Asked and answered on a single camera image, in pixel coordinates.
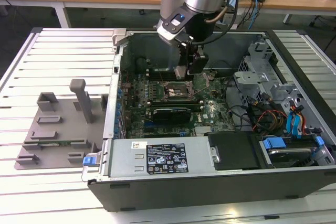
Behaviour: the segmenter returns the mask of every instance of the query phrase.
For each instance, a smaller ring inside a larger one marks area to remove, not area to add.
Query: electronic device
[[[102,148],[82,175],[107,211],[292,199],[336,183],[336,115],[285,33],[231,31],[188,80],[156,32],[113,34]]]
[[[58,103],[77,112],[59,113],[76,119],[59,123],[54,96],[42,93],[48,115],[38,112],[43,123],[34,120],[23,146],[30,153],[17,162],[43,165],[35,153],[48,152],[34,138],[82,148],[68,160],[85,156],[82,179],[107,211],[294,199],[336,183],[336,115],[299,59],[311,54],[313,66],[335,66],[299,33],[213,34],[224,0],[180,3],[162,0],[157,32],[113,30],[110,91],[95,107],[104,116],[101,145],[101,131],[88,130],[95,122],[85,82],[72,80],[78,99]],[[84,132],[69,130],[84,118]],[[60,141],[54,128],[71,135]]]

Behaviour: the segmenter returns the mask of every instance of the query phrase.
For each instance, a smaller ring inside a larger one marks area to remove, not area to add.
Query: table leg
[[[66,8],[64,7],[63,2],[56,2],[54,5],[56,14],[61,25],[61,28],[71,28],[71,23],[68,17]]]
[[[6,7],[4,5],[0,5],[0,16],[7,16],[8,11],[6,10]]]
[[[290,22],[290,19],[292,18],[291,14],[286,14],[284,20],[282,21],[285,25],[287,25]]]

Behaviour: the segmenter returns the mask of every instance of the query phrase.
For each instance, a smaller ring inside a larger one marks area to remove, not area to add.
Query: slotted aluminum surface
[[[91,96],[108,92],[113,50],[104,48],[102,54],[93,54],[85,50],[81,50],[78,54],[73,54],[73,51],[69,54],[70,51],[66,50],[65,43],[67,41],[109,42],[108,38],[111,38],[112,32],[113,29],[52,28],[44,29],[41,34],[31,34],[18,54],[17,64],[13,64],[12,71],[9,71],[9,75],[0,82],[0,87],[3,87],[0,91],[2,107],[0,109],[0,223],[59,224],[103,221],[113,224],[164,224],[275,223],[276,221],[276,223],[288,224],[332,223],[336,220],[334,203],[336,185],[330,185],[306,198],[294,200],[109,213],[102,208],[86,183],[81,181],[81,168],[15,170],[14,159],[37,111],[36,99],[38,93],[44,90],[43,88],[46,87],[46,90],[59,94],[58,97],[68,98],[72,97],[71,92],[66,89],[68,81],[71,78],[84,78],[88,90],[93,92]],[[61,42],[65,50],[60,53],[59,47],[55,53],[53,48],[47,48],[44,54],[35,55],[32,48],[37,41],[39,43]],[[61,62],[61,64],[50,67],[51,62]],[[92,65],[83,65],[83,62],[92,62]],[[29,63],[29,69],[25,68],[26,63]],[[265,220],[266,215],[279,215],[280,219]]]
[[[332,111],[336,113],[335,65],[307,35],[287,30],[277,30],[275,33]],[[279,62],[277,66],[286,81],[293,83],[283,65]]]

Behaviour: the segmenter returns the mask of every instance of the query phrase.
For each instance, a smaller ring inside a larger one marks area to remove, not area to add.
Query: blue cable
[[[248,30],[250,30],[254,24],[254,21],[256,20],[257,18],[257,13],[258,13],[258,0],[255,0],[256,1],[256,7],[254,9],[254,14],[253,14],[253,18],[252,18],[252,21],[251,23],[249,24],[248,26]]]

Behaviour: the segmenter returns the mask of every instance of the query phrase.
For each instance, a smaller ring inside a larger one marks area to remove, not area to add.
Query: warning label
[[[147,172],[187,173],[188,162],[184,144],[147,145]]]

